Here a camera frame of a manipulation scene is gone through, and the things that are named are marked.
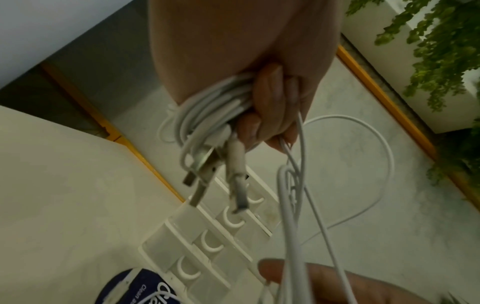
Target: person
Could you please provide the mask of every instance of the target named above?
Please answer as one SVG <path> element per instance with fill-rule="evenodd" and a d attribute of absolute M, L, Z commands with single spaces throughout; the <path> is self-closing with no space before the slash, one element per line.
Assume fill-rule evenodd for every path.
<path fill-rule="evenodd" d="M 260 274 L 268 281 L 280 283 L 284 261 L 266 259 L 258 263 Z M 307 264 L 314 299 L 318 304 L 347 304 L 335 270 L 328 266 Z M 398 286 L 347 273 L 358 304 L 430 304 Z"/>
<path fill-rule="evenodd" d="M 265 141 L 293 144 L 340 40 L 339 0 L 149 0 L 150 47 L 157 74 L 172 98 L 189 96 L 229 76 L 256 72 L 253 109 L 237 121 L 246 148 Z M 283 263 L 259 265 L 279 282 Z M 318 303 L 345 303 L 332 269 L 308 265 Z M 424 304 L 387 283 L 350 274 L 358 302 Z"/>

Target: bundle of white cables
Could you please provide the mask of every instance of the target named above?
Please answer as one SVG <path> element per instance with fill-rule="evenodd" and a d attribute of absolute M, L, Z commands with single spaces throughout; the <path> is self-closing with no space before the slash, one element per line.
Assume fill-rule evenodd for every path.
<path fill-rule="evenodd" d="M 254 74 L 245 73 L 229 77 L 188 98 L 180 106 L 175 115 L 173 130 L 175 141 L 181 146 L 180 165 L 183 169 L 189 170 L 186 163 L 189 154 L 194 155 L 209 136 L 225 128 L 229 121 L 252 106 L 252 83 L 254 76 Z M 304 125 L 333 118 L 350 120 L 370 130 L 380 140 L 385 149 L 388 157 L 388 172 L 379 196 L 372 204 L 360 212 L 327 225 L 315 204 L 315 200 L 305 180 L 308 158 L 306 155 L 307 143 Z M 354 304 L 357 301 L 344 268 L 337 259 L 328 229 L 363 214 L 381 200 L 394 174 L 394 157 L 385 138 L 372 126 L 357 118 L 345 115 L 327 115 L 316 117 L 303 123 L 299 114 L 296 123 L 301 154 L 300 165 L 294 160 L 290 148 L 284 141 L 281 141 L 281 146 L 288 157 L 288 161 L 277 172 L 277 190 L 285 237 L 286 259 L 282 284 L 276 295 L 276 303 L 314 303 L 306 264 L 302 259 L 301 244 L 297 238 L 297 226 L 305 195 L 320 227 L 319 233 L 323 235 L 336 272 L 341 280 L 346 299 L 349 304 Z M 159 134 L 162 134 L 164 127 L 165 124 L 160 126 Z"/>

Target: fingernail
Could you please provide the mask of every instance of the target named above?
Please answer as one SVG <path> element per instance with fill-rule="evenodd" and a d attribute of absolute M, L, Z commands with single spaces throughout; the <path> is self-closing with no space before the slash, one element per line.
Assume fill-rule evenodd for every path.
<path fill-rule="evenodd" d="M 299 78 L 291 77 L 285 81 L 286 102 L 291 105 L 299 102 Z"/>
<path fill-rule="evenodd" d="M 280 101 L 284 94 L 284 70 L 281 66 L 275 68 L 268 77 L 271 98 L 274 102 Z"/>
<path fill-rule="evenodd" d="M 259 132 L 261 123 L 262 122 L 257 122 L 250 126 L 250 141 L 254 141 L 257 139 L 257 133 Z"/>

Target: yellow strip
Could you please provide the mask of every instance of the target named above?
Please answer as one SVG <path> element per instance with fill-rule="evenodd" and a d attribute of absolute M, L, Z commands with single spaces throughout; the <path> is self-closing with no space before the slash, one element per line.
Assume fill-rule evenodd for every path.
<path fill-rule="evenodd" d="M 433 160 L 437 160 L 437 151 L 430 140 L 408 119 L 408 117 L 395 105 L 387 94 L 376 82 L 361 68 L 352 56 L 339 46 L 336 52 L 338 58 L 351 70 L 351 72 L 363 83 L 363 85 L 380 101 L 386 110 L 398 121 L 403 129 L 415 140 L 415 142 Z M 449 174 L 450 180 L 460 189 L 465 197 L 480 211 L 480 195 L 473 190 L 468 183 L 468 177 L 464 173 L 455 172 Z"/>
<path fill-rule="evenodd" d="M 39 64 L 43 72 L 50 80 L 58 85 L 73 101 L 78 103 L 99 125 L 106 129 L 106 139 L 126 146 L 132 153 L 176 196 L 181 202 L 185 202 L 178 192 L 156 171 L 152 165 L 140 154 L 140 152 L 111 124 L 88 100 L 88 98 L 73 85 L 56 67 L 44 61 Z"/>

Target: blue label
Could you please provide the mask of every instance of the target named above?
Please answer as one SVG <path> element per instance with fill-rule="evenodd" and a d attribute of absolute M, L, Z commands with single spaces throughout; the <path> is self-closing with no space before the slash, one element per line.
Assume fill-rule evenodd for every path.
<path fill-rule="evenodd" d="M 130 271 L 131 269 L 125 270 L 111 279 L 101 290 L 96 298 L 95 304 L 102 304 L 110 291 L 115 288 Z M 148 269 L 142 269 L 117 304 L 136 304 L 157 291 L 167 291 L 176 295 L 175 291 L 157 273 Z M 157 295 L 148 300 L 147 304 L 180 304 L 180 302 L 169 298 L 168 295 Z"/>

